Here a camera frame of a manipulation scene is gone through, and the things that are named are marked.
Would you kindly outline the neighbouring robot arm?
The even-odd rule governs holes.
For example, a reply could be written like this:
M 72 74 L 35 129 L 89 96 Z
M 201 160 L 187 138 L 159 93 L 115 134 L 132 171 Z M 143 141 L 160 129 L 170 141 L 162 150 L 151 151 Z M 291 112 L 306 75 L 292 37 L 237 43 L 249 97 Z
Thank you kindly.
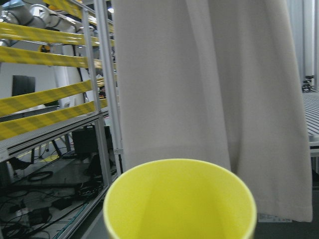
M 9 0 L 0 5 L 1 22 L 55 29 L 62 32 L 76 33 L 82 29 L 81 22 L 50 10 L 42 4 L 28 4 L 22 0 Z

